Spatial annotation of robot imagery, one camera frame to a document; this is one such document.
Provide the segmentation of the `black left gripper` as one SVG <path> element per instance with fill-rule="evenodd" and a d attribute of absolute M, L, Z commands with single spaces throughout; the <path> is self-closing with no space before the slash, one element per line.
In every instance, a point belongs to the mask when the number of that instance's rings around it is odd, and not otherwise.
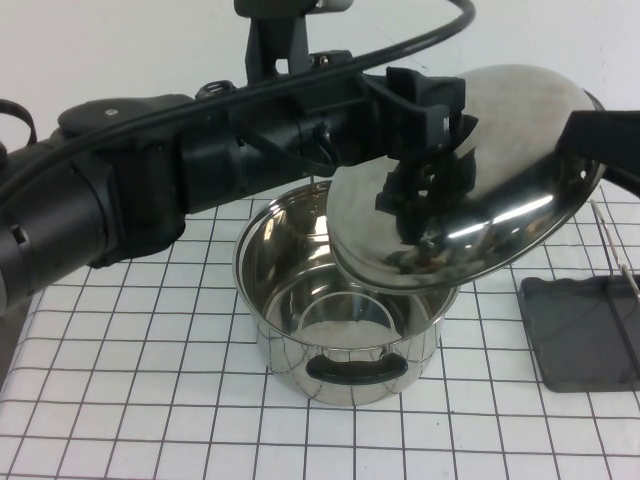
<path fill-rule="evenodd" d="M 340 167 L 383 155 L 454 150 L 478 119 L 466 115 L 466 81 L 427 77 L 389 67 L 384 75 L 335 71 L 354 57 L 348 50 L 284 56 L 290 73 L 324 74 L 269 100 L 234 107 L 228 126 L 236 145 L 227 166 L 227 195 L 244 198 L 291 181 L 330 177 Z M 440 156 L 398 161 L 376 194 L 387 214 L 431 214 Z"/>

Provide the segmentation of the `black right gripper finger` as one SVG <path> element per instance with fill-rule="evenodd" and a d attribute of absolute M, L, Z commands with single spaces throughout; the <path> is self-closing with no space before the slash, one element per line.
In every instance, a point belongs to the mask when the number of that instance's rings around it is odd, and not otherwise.
<path fill-rule="evenodd" d="M 556 149 L 604 165 L 603 177 L 617 186 L 638 186 L 639 111 L 574 111 Z"/>

